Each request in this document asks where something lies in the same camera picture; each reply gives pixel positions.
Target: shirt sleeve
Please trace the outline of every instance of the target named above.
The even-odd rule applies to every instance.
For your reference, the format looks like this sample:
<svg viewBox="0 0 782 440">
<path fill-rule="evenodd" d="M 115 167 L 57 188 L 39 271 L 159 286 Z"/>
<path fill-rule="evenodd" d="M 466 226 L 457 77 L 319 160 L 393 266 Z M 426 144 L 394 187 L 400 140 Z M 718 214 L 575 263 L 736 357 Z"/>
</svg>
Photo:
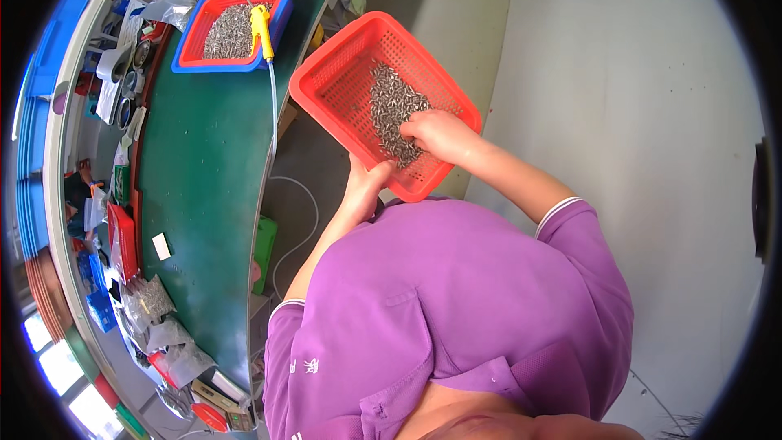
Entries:
<svg viewBox="0 0 782 440">
<path fill-rule="evenodd" d="M 633 304 L 605 241 L 597 212 L 579 198 L 563 200 L 543 218 L 537 239 L 559 250 L 583 278 L 601 327 L 604 346 L 599 386 L 591 387 L 591 417 L 599 420 L 616 400 L 630 370 Z"/>
<path fill-rule="evenodd" d="M 291 347 L 304 317 L 304 299 L 283 301 L 271 313 L 264 351 L 264 415 L 271 438 L 282 438 L 288 417 Z"/>
<path fill-rule="evenodd" d="M 632 310 L 630 291 L 605 242 L 597 211 L 586 201 L 567 198 L 555 205 L 543 217 L 535 238 L 560 250 L 591 290 L 599 288 Z"/>
</svg>

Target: white paper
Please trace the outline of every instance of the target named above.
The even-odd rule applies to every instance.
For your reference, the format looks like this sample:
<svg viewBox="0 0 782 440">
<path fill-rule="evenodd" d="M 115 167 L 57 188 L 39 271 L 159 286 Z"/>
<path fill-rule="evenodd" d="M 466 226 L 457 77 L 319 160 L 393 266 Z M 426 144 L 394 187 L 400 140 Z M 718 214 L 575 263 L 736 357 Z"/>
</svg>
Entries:
<svg viewBox="0 0 782 440">
<path fill-rule="evenodd" d="M 157 256 L 161 260 L 165 260 L 171 257 L 171 252 L 168 250 L 168 243 L 166 243 L 166 237 L 163 234 L 159 234 L 152 239 L 152 243 L 155 245 L 155 251 Z"/>
</svg>

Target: red storage box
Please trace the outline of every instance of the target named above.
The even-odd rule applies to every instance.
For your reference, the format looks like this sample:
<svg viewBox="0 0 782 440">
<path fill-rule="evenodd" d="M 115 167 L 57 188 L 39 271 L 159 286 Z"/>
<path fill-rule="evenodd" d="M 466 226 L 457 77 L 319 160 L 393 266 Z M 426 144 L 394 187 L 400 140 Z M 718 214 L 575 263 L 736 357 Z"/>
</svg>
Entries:
<svg viewBox="0 0 782 440">
<path fill-rule="evenodd" d="M 119 271 L 122 282 L 127 284 L 140 272 L 136 257 L 136 232 L 133 220 L 121 206 L 111 203 L 105 206 L 109 216 L 109 246 L 112 265 Z"/>
<path fill-rule="evenodd" d="M 480 112 L 432 55 L 390 15 L 369 12 L 315 50 L 289 84 L 291 97 L 367 169 L 386 160 L 369 107 L 376 62 L 396 70 L 435 109 L 455 114 L 480 133 Z M 425 152 L 392 175 L 389 189 L 406 202 L 418 202 L 453 168 Z"/>
</svg>

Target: red plastic basket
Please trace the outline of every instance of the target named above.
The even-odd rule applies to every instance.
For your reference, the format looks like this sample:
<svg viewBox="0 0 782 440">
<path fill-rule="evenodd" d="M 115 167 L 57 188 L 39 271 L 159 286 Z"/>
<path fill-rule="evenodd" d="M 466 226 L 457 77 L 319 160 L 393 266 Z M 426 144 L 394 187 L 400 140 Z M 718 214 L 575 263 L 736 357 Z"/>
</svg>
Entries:
<svg viewBox="0 0 782 440">
<path fill-rule="evenodd" d="M 251 0 L 253 4 L 259 2 L 267 2 L 272 4 L 271 14 L 269 16 L 269 24 L 274 19 L 275 15 L 282 13 L 282 8 L 278 5 L 282 0 Z M 255 61 L 258 53 L 260 52 L 260 41 L 255 45 L 253 54 L 247 58 L 218 58 L 213 60 L 203 59 L 203 44 L 206 42 L 206 35 L 209 33 L 209 28 L 212 27 L 220 14 L 232 5 L 247 4 L 246 0 L 202 0 L 199 8 L 195 13 L 195 17 L 191 19 L 188 27 L 188 34 L 184 37 L 184 43 L 182 45 L 182 53 L 179 56 L 179 66 L 183 68 L 187 67 L 199 67 L 199 66 L 226 66 L 226 65 L 246 65 Z"/>
<path fill-rule="evenodd" d="M 117 266 L 122 282 L 127 282 L 139 273 L 138 258 L 136 258 L 136 237 L 133 220 L 121 206 L 108 203 L 105 205 L 109 217 L 109 245 L 114 242 L 114 232 L 119 232 L 120 258 Z"/>
<path fill-rule="evenodd" d="M 318 48 L 289 84 L 291 97 L 368 169 L 387 159 L 369 108 L 373 60 L 391 66 L 435 109 L 455 114 L 480 132 L 480 112 L 432 55 L 391 16 L 369 12 Z M 389 189 L 406 202 L 418 202 L 453 168 L 424 153 L 394 173 Z"/>
</svg>

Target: shelf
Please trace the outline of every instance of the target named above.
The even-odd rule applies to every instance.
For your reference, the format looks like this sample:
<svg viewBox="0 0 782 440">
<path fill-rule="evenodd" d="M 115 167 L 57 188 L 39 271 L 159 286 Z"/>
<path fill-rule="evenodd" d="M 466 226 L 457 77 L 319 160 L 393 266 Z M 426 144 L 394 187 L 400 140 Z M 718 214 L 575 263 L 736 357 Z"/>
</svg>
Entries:
<svg viewBox="0 0 782 440">
<path fill-rule="evenodd" d="M 55 114 L 49 108 L 48 122 L 44 142 L 44 163 L 42 168 L 42 181 L 44 186 L 44 207 L 46 210 L 46 223 L 48 228 L 49 250 L 52 254 L 55 269 L 59 281 L 63 286 L 66 300 L 73 315 L 73 325 L 83 338 L 90 355 L 98 364 L 103 376 L 119 396 L 122 404 L 141 423 L 147 432 L 154 438 L 162 438 L 149 422 L 141 415 L 138 409 L 128 399 L 114 369 L 108 358 L 101 350 L 93 329 L 90 327 L 89 316 L 84 309 L 83 299 L 76 286 L 76 257 L 70 250 L 69 238 L 65 230 L 64 194 L 63 194 L 63 165 L 64 147 L 66 145 L 67 126 L 71 115 L 81 115 L 81 112 L 73 112 L 72 99 L 73 87 L 76 85 L 78 74 L 83 64 L 84 52 L 91 39 L 96 26 L 102 24 L 103 18 L 109 12 L 111 0 L 88 0 L 79 17 L 70 43 L 65 52 L 62 66 L 57 74 L 52 98 L 60 93 L 66 94 L 64 113 Z"/>
</svg>

